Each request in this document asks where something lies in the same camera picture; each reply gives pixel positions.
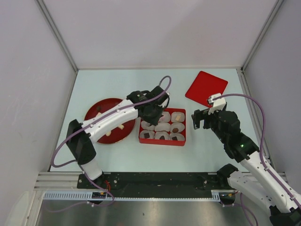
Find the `red chocolate box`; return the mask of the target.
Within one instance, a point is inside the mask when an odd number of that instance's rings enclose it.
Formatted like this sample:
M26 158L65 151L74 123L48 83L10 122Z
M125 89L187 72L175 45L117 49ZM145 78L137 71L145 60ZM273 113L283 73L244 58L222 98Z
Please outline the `red chocolate box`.
M171 145L171 146L184 146L186 143L186 110L185 109L181 109L181 108L167 108L164 110L164 112L169 112L170 114L172 114L172 112L183 112L185 113L185 121L182 122L185 125L185 130L183 132L181 132L180 134L184 135L185 137L185 141L173 141L171 139L169 140L157 140L157 139L140 139L139 135L138 135L138 139L139 142L142 144L151 144L151 145ZM139 126L139 134L140 132L143 131L143 129L141 128L141 124Z

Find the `milk leaf shaped chocolate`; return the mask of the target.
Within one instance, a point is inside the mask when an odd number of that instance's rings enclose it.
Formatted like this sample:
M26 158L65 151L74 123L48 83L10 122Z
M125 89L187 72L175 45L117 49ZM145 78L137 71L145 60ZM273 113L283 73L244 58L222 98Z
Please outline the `milk leaf shaped chocolate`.
M173 129L172 129L172 132L173 132L173 133L177 133L178 131L179 131L178 128L173 128Z

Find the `red box lid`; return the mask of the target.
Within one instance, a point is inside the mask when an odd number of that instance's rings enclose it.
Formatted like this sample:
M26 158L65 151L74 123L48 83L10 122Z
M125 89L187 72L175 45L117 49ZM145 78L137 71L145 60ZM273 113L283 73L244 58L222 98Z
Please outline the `red box lid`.
M207 101L208 98L217 93L223 94L227 85L228 81L200 71L186 92L185 97L205 107L210 107Z

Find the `round red plate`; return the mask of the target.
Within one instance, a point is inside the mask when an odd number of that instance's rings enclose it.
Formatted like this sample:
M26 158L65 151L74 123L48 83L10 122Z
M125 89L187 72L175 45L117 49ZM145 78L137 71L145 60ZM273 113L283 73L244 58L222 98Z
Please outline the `round red plate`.
M114 106L116 106L117 104L119 104L121 101L122 101L122 99L119 99L119 98L107 98L107 99L98 101L93 106L91 106L90 109L87 111L84 120L92 119L92 118L96 117L96 115L98 113L104 113L105 111L107 111L107 110L113 108ZM98 106L101 107L101 111L97 111L96 108ZM117 142L125 139L132 132L132 130L135 126L135 122L136 122L136 119L123 123L122 124L124 126L123 129L116 127L115 129L113 129L111 131L110 136L107 137L105 134L97 142L99 144L114 144L114 143L117 143Z

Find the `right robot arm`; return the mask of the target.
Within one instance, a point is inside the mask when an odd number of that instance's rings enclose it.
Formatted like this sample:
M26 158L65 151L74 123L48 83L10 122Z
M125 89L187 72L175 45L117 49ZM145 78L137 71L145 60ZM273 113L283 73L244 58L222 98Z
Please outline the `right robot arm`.
M217 184L222 189L229 187L240 191L257 204L269 217L274 226L299 226L301 224L301 196L295 192L260 157L258 146L241 132L240 121L231 111L209 109L195 110L191 116L194 129L211 129L223 143L226 154L246 168L257 180L249 180L241 171L227 164L217 171Z

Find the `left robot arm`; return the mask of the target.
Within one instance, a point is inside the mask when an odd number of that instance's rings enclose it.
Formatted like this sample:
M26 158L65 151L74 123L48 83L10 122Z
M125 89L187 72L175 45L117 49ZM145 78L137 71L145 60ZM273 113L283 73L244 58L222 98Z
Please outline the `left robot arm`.
M96 160L94 143L107 132L136 118L156 126L169 99L170 94L160 86L152 91L134 91L99 116L81 123L77 120L69 123L66 144L93 188L101 187L104 182L103 170Z

